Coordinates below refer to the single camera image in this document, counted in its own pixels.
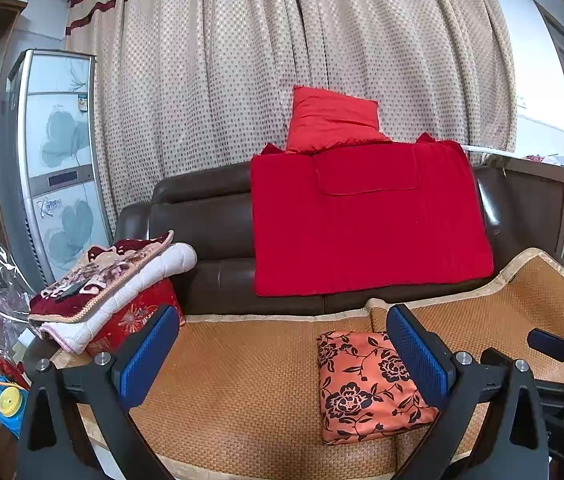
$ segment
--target bamboo seat mat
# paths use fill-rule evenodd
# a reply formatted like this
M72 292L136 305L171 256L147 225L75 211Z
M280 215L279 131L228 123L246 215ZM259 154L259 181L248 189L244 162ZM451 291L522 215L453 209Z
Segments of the bamboo seat mat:
M564 364L526 345L534 327L564 336L564 269L542 251L524 251L477 290L407 305L452 351L479 359L494 346L526 359L536 378L564 381ZM389 478L426 428L326 446L315 341L329 330L383 331L389 306L369 300L366 310L318 318L190 316L132 418L181 480ZM485 412L479 405L458 454L471 449ZM83 419L105 445L88 410Z

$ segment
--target beige curtain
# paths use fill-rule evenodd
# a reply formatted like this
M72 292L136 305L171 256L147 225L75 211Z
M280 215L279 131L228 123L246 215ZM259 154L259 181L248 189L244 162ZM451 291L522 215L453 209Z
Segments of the beige curtain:
M165 176L283 147L294 84L377 100L396 140L514 147L497 0L72 0L66 47L97 56L112 225Z

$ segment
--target red gift box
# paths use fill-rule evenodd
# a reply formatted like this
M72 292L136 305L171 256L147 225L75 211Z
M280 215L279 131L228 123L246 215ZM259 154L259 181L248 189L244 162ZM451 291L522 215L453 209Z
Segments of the red gift box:
M157 308L165 303L178 310L182 326L185 323L182 308L175 297L171 280L165 278L140 292L133 301L115 313L87 345L87 353L94 356L99 352L115 352L126 336L139 332Z

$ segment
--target sofa backrest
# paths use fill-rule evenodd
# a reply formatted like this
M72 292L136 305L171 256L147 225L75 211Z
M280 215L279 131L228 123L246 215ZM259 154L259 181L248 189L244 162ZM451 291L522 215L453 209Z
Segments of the sofa backrest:
M474 168L495 273L520 251L551 254L564 243L564 168L529 160L497 160ZM116 239L147 238L168 229L191 244L198 264L172 282L186 314L317 316L361 308L372 297L390 303L472 290L484 280L447 285L394 285L328 296L261 298L253 290L255 259L249 163L172 176L150 202L124 208Z

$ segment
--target silver bolt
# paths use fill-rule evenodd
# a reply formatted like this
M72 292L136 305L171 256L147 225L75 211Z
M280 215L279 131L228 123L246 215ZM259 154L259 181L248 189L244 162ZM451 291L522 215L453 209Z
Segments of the silver bolt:
M111 354L108 352L100 352L93 358L93 360L98 366L104 366L107 365L109 361L111 361Z
M470 365L473 362L473 358L469 352L458 352L456 354L456 360L461 365Z
M524 361L524 359L518 359L516 361L516 368L518 370L520 370L521 372L527 372L528 371L528 363L526 361Z
M50 365L51 361L49 361L48 359L40 359L40 361L38 361L36 364L36 370L38 372L45 372L48 370Z

